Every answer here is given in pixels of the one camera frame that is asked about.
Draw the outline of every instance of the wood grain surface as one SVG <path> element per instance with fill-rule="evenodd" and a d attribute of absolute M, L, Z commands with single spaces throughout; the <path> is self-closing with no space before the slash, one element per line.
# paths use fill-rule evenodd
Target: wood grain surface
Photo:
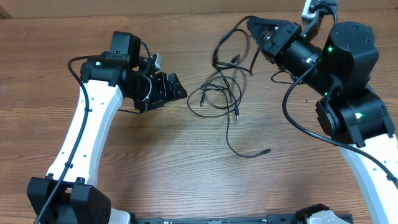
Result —
<path fill-rule="evenodd" d="M 302 11 L 304 0 L 0 0 L 13 18 Z M 339 10 L 395 9 L 398 0 L 343 0 Z"/>
<path fill-rule="evenodd" d="M 220 38 L 247 14 L 114 16 L 0 21 L 0 223 L 32 223 L 26 196 L 31 177 L 44 177 L 58 154 L 78 99 L 78 84 L 67 69 L 72 57 L 108 50 L 112 32 L 132 32 L 164 56 L 164 71 L 175 72 L 191 93 L 214 70 L 210 56 Z M 299 12 L 255 15 L 299 22 Z M 370 84 L 398 124 L 398 11 L 340 11 L 340 21 L 370 25 L 379 61 Z M 323 47 L 327 18 L 313 41 Z M 221 48 L 228 61 L 245 48 L 234 35 Z M 255 53 L 244 63 L 249 66 Z M 74 64 L 78 70 L 80 63 Z M 338 148 L 296 130 L 284 118 L 287 85 L 270 81 L 275 65 L 260 57 L 247 77 L 239 121 L 232 119 L 230 141 L 239 152 L 272 148 L 257 159 L 235 156 L 225 142 L 226 117 L 204 119 L 186 100 L 144 115 L 118 113 L 99 165 L 98 188 L 113 207 L 138 217 L 250 217 L 294 213 L 324 203 L 356 223 L 371 223 L 354 176 Z M 236 75 L 244 86 L 244 78 Z M 281 75 L 280 80 L 288 81 Z M 212 96 L 222 102 L 221 95 Z M 298 86 L 289 101 L 292 116 L 321 133 L 315 112 L 320 99 Z M 220 111 L 192 106 L 203 113 Z M 131 109 L 132 101 L 123 108 Z"/>

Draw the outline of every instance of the white plastic casing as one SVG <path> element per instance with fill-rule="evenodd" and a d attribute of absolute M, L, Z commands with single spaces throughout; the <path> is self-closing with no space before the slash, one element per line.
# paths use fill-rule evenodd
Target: white plastic casing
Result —
<path fill-rule="evenodd" d="M 118 86 L 108 86 L 108 82 L 89 80 L 84 85 L 92 112 L 88 113 L 84 133 L 72 160 L 72 168 L 69 168 L 63 181 L 75 182 L 78 177 L 82 177 L 85 179 L 85 184 L 96 187 L 102 150 L 114 115 L 123 102 L 123 96 Z M 79 102 L 67 137 L 47 172 L 47 175 L 53 174 L 54 180 L 60 178 L 75 144 L 83 121 L 85 106 L 85 97 L 80 88 Z"/>
<path fill-rule="evenodd" d="M 383 134 L 365 140 L 366 147 L 360 150 L 382 162 L 396 177 L 398 176 L 398 145 L 394 136 Z M 375 224 L 398 223 L 398 190 L 387 180 L 387 174 L 369 159 L 345 148 L 341 154 L 351 167 L 361 188 L 366 205 Z"/>

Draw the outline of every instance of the cable connector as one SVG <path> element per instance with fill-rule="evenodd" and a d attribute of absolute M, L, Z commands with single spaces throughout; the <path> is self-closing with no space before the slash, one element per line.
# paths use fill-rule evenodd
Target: cable connector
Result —
<path fill-rule="evenodd" d="M 390 181 L 393 181 L 395 183 L 398 183 L 398 178 L 397 177 L 391 178 L 390 176 L 387 175 L 387 180 L 390 180 Z"/>
<path fill-rule="evenodd" d="M 241 55 L 238 54 L 237 56 L 235 56 L 235 57 L 232 58 L 231 63 L 235 63 L 235 62 L 237 62 L 237 61 L 240 62 L 240 60 L 241 60 Z"/>
<path fill-rule="evenodd" d="M 205 103 L 205 92 L 203 92 L 203 94 L 200 98 L 200 107 L 202 107 L 204 103 Z"/>
<path fill-rule="evenodd" d="M 239 119 L 239 107 L 235 107 L 235 116 L 236 119 Z"/>
<path fill-rule="evenodd" d="M 266 149 L 266 150 L 260 152 L 260 155 L 268 154 L 268 153 L 270 153 L 271 151 L 272 151 L 272 149 Z"/>

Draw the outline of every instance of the black mounting base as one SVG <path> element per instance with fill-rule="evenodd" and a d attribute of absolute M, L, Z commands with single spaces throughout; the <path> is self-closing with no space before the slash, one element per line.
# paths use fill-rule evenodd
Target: black mounting base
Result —
<path fill-rule="evenodd" d="M 38 215 L 57 183 L 53 179 L 32 177 L 27 196 Z M 41 223 L 45 224 L 105 224 L 111 215 L 111 201 L 92 185 L 62 182 Z"/>
<path fill-rule="evenodd" d="M 353 224 L 351 215 L 342 215 L 339 218 Z M 184 219 L 163 219 L 163 218 L 139 218 L 136 224 L 293 224 L 294 214 L 267 215 L 264 217 L 241 217 L 241 218 L 184 218 Z"/>

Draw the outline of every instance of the black bracket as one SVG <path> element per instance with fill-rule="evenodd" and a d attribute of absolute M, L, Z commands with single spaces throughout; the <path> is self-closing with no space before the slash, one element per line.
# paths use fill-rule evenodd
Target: black bracket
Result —
<path fill-rule="evenodd" d="M 307 19 L 304 22 L 309 22 L 308 26 L 301 33 L 301 36 L 308 41 L 311 41 L 319 32 L 323 16 L 330 15 L 331 13 L 323 5 L 328 5 L 333 10 L 337 10 L 338 0 L 312 0 L 309 5 L 309 12 L 315 13 L 311 21 Z"/>
<path fill-rule="evenodd" d="M 27 196 L 38 215 L 54 189 L 56 180 L 31 178 Z M 111 216 L 111 201 L 92 185 L 62 182 L 41 223 L 104 224 Z"/>
<path fill-rule="evenodd" d="M 108 82 L 109 86 L 117 85 L 123 97 L 133 99 L 135 109 L 141 113 L 186 98 L 188 94 L 176 74 L 155 74 L 162 68 L 162 57 L 159 54 L 148 58 L 139 56 L 140 46 L 140 38 L 114 32 L 109 52 L 92 56 L 81 65 L 82 82 L 99 80 Z"/>
<path fill-rule="evenodd" d="M 387 107 L 370 86 L 344 102 L 326 102 L 323 98 L 317 102 L 316 112 L 322 130 L 332 140 L 357 147 L 366 146 L 366 139 L 380 134 L 388 134 L 391 138 L 396 130 Z"/>
<path fill-rule="evenodd" d="M 302 32 L 301 26 L 295 22 L 259 17 L 248 20 L 248 29 L 270 63 L 276 63 L 279 55 Z"/>

